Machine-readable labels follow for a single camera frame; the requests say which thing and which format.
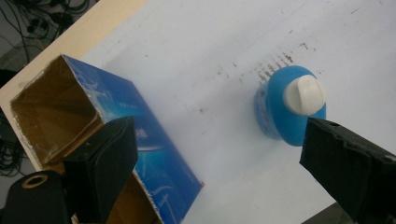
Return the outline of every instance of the blue packaging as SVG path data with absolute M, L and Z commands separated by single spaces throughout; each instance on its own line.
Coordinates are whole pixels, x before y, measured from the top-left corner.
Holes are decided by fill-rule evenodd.
M 298 114 L 286 103 L 285 92 L 288 86 L 297 78 L 306 77 L 306 75 L 316 78 L 312 72 L 301 66 L 281 68 L 271 75 L 268 82 L 259 87 L 254 96 L 254 111 L 262 131 L 271 138 L 283 139 L 295 147 L 303 145 L 308 117 L 326 119 L 326 105 L 324 104 L 326 93 L 321 85 L 314 89 L 316 91 L 314 94 L 323 93 L 323 98 L 321 96 L 319 99 L 314 98 L 319 104 L 317 109 L 313 110 L 315 113 Z M 291 92 L 290 97 L 296 97 L 291 100 L 299 100 L 297 94 L 299 94 L 297 91 Z
M 25 145 L 43 169 L 113 119 L 134 116 L 134 176 L 166 224 L 180 223 L 202 188 L 134 84 L 62 55 L 11 102 Z

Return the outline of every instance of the brown stain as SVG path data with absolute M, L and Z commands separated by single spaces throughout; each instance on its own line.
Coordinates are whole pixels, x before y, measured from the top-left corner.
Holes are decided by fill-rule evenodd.
M 218 75 L 221 76 L 224 74 L 224 68 L 219 66 Z
M 292 59 L 289 55 L 287 55 L 286 53 L 283 53 L 283 56 L 285 56 L 285 58 L 286 58 L 289 62 L 293 63 L 293 59 Z
M 285 64 L 286 66 L 289 66 L 289 64 L 286 63 L 285 60 L 284 60 L 281 56 L 277 55 L 277 58 L 278 58 L 283 64 Z
M 271 70 L 271 72 L 275 72 L 275 68 L 271 64 L 268 64 L 268 68 Z
M 305 49 L 308 49 L 308 46 L 306 45 L 306 43 L 301 43 L 300 46 L 304 47 Z
M 353 14 L 353 13 L 355 13 L 355 12 L 357 12 L 358 10 L 359 10 L 360 8 L 358 7 L 358 8 L 356 8 L 355 10 L 353 10 L 350 14 Z
M 276 64 L 276 66 L 277 66 L 278 69 L 281 69 L 281 68 L 282 68 L 282 66 L 280 65 L 279 62 L 275 61 L 275 59 L 273 59 L 273 61 L 274 61 L 274 63 Z
M 260 72 L 257 74 L 257 76 L 259 76 L 262 79 L 262 81 L 268 81 L 268 78 L 263 76 Z

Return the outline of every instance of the floor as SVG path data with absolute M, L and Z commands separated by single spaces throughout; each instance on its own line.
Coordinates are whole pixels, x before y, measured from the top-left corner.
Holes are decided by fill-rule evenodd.
M 40 4 L 46 4 L 45 0 L 42 0 Z M 70 1 L 71 7 L 73 4 L 79 4 L 81 1 Z M 89 5 L 86 10 L 90 9 L 97 1 L 90 0 Z M 76 14 L 75 20 L 77 20 L 83 13 Z M 13 45 L 10 43 L 8 38 L 12 38 L 7 34 L 3 34 L 0 30 L 0 37 L 2 37 L 2 41 L 0 41 L 1 45 L 11 45 L 12 49 L 7 53 L 0 55 L 0 69 L 6 69 L 9 71 L 18 72 L 22 70 L 22 68 L 32 61 L 39 53 L 41 53 L 50 43 L 58 37 L 58 28 L 56 24 L 50 24 L 48 29 L 42 29 L 40 26 L 41 23 L 38 24 L 37 28 L 29 35 L 30 37 L 24 38 L 24 43 L 21 41 L 17 45 Z M 31 38 L 32 36 L 45 36 L 46 38 Z M 4 139 L 4 136 L 8 133 L 9 130 L 3 126 L 2 121 L 0 120 L 0 139 Z M 21 172 L 12 177 L 0 175 L 0 209 L 5 206 L 7 199 L 7 192 L 9 187 L 18 179 L 22 178 L 23 175 L 28 175 L 34 172 L 35 169 L 30 163 L 30 161 L 25 158 L 21 161 Z

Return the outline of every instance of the blue box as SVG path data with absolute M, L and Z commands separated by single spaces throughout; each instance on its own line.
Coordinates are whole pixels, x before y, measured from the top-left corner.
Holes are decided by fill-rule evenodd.
M 43 169 L 63 172 L 62 158 L 105 123 L 134 116 L 134 176 L 162 223 L 180 223 L 202 185 L 134 84 L 62 55 L 11 101 L 22 142 Z

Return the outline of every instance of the dirt stain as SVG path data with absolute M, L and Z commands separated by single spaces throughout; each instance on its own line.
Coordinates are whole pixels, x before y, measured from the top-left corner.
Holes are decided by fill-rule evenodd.
M 289 55 L 287 55 L 286 53 L 283 53 L 283 55 L 285 56 L 285 58 L 286 58 L 289 62 L 293 63 L 293 59 L 292 59 Z
M 304 47 L 305 49 L 308 49 L 308 46 L 306 45 L 306 43 L 301 43 L 300 46 Z
M 274 63 L 276 64 L 276 66 L 277 66 L 278 69 L 282 68 L 282 66 L 280 65 L 279 62 L 275 61 L 275 59 L 273 59 L 273 61 L 274 61 Z
M 279 55 L 277 55 L 277 58 L 278 58 L 283 64 L 285 64 L 286 66 L 289 65 L 289 64 L 286 63 L 285 60 L 284 60 L 282 57 L 280 57 Z
M 271 70 L 271 72 L 275 72 L 275 68 L 271 64 L 268 64 L 268 68 Z
M 267 81 L 268 80 L 268 78 L 263 76 L 261 73 L 259 73 L 257 75 L 262 79 L 262 81 Z
M 357 12 L 358 10 L 359 10 L 360 8 L 358 7 L 358 8 L 356 8 L 355 10 L 353 10 L 350 14 L 353 14 L 353 13 L 355 13 L 355 12 Z

